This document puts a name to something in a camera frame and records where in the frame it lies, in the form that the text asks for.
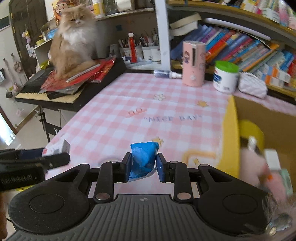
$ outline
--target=white shelf post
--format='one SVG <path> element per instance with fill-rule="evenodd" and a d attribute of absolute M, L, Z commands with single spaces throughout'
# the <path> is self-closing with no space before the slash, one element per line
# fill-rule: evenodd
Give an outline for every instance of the white shelf post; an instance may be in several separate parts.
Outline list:
<path fill-rule="evenodd" d="M 170 40 L 166 0 L 156 0 L 156 19 L 160 46 L 162 70 L 170 70 Z"/>

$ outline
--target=blue plastic bag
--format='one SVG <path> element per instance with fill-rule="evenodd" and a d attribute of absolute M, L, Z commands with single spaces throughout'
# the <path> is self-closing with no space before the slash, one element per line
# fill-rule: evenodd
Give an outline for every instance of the blue plastic bag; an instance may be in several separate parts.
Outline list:
<path fill-rule="evenodd" d="M 157 142 L 131 144 L 133 164 L 129 180 L 144 177 L 154 169 L 158 149 Z"/>

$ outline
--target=green lid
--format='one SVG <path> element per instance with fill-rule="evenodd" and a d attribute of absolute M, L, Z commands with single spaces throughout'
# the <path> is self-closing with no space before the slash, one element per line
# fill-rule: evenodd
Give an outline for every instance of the green lid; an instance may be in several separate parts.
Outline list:
<path fill-rule="evenodd" d="M 239 71 L 239 67 L 236 64 L 227 61 L 218 60 L 215 63 L 215 67 L 228 73 L 237 73 Z"/>

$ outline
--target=white chest fur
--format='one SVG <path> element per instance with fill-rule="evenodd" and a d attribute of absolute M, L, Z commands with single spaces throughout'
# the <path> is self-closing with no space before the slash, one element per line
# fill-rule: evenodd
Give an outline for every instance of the white chest fur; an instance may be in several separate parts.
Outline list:
<path fill-rule="evenodd" d="M 69 49 L 79 52 L 85 60 L 89 60 L 95 48 L 95 26 L 71 28 L 62 33 L 63 38 L 70 43 Z"/>

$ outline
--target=pink toy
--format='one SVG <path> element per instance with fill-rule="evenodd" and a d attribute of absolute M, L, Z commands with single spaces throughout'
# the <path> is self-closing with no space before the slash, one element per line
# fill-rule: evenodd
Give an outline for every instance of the pink toy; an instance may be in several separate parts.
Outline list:
<path fill-rule="evenodd" d="M 205 43 L 183 42 L 183 78 L 185 85 L 201 87 L 205 80 Z"/>
<path fill-rule="evenodd" d="M 283 179 L 278 172 L 272 172 L 266 179 L 264 186 L 271 192 L 277 202 L 286 202 L 287 193 L 283 185 Z"/>
<path fill-rule="evenodd" d="M 254 151 L 241 149 L 240 161 L 240 179 L 255 187 L 259 187 L 260 177 L 270 174 L 266 160 Z"/>
<path fill-rule="evenodd" d="M 281 175 L 277 171 L 270 172 L 263 157 L 257 155 L 254 151 L 242 148 L 240 151 L 240 161 L 240 180 L 255 187 L 259 187 L 262 184 L 270 190 L 277 202 L 285 202 L 287 200 L 286 189 Z"/>

